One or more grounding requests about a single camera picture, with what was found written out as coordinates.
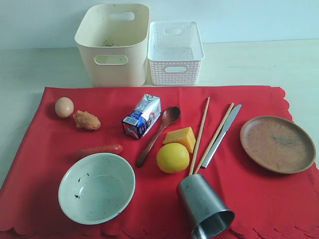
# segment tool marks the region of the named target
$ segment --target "cheese wedge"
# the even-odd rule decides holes
[[[187,148],[189,153],[193,153],[196,139],[192,128],[187,127],[168,132],[162,144],[168,143],[180,143]]]

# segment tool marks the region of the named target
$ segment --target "white basket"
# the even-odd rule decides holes
[[[158,86],[197,83],[204,52],[193,21],[150,24],[148,59],[152,82]]]
[[[149,16],[142,4],[104,3],[86,12],[74,39],[95,87],[145,83]]]

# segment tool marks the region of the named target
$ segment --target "wooden chopstick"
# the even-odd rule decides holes
[[[210,148],[211,148],[212,145],[214,144],[214,142],[215,142],[215,140],[216,140],[216,138],[217,138],[217,136],[218,136],[218,134],[219,134],[221,128],[223,127],[223,125],[224,125],[224,123],[225,123],[225,121],[226,121],[226,119],[227,119],[229,113],[230,113],[231,110],[233,109],[233,107],[234,107],[234,103],[231,103],[230,106],[229,106],[229,108],[228,108],[228,110],[227,110],[227,112],[226,112],[226,114],[225,114],[225,116],[224,116],[224,118],[223,118],[223,120],[222,120],[221,123],[219,124],[219,126],[218,126],[218,128],[217,128],[217,130],[216,130],[216,132],[215,132],[215,134],[214,134],[214,136],[213,136],[213,138],[211,139],[211,141],[210,141],[208,147],[206,148],[206,151],[204,152],[204,154],[203,154],[203,156],[202,156],[202,158],[201,158],[201,160],[200,160],[200,162],[199,162],[199,164],[198,164],[196,170],[194,171],[194,173],[197,173],[197,172],[199,171],[199,169],[200,169],[200,167],[201,167],[201,164],[203,163],[205,157],[207,156],[207,154],[208,154]]]
[[[197,153],[198,153],[198,148],[199,148],[199,143],[200,143],[200,138],[201,138],[201,134],[203,133],[204,123],[205,123],[205,119],[206,119],[206,115],[207,115],[209,99],[210,99],[210,97],[207,98],[206,107],[205,107],[205,110],[204,110],[203,117],[201,119],[199,133],[198,133],[198,136],[197,136],[195,149],[194,149],[194,154],[193,154],[193,158],[192,158],[192,161],[191,161],[190,170],[189,170],[189,174],[188,175],[192,175],[193,174],[194,165],[195,165],[195,161],[196,161],[196,157],[197,157]]]

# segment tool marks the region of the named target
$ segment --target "ceramic bowl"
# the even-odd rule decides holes
[[[97,153],[76,162],[64,175],[58,199],[71,220],[100,224],[125,209],[135,191],[135,174],[121,156]]]

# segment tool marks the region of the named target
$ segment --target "wooden plate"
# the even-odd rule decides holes
[[[281,117],[250,119],[241,128],[240,141],[255,162],[278,173],[304,171],[316,158],[316,148],[309,135]]]

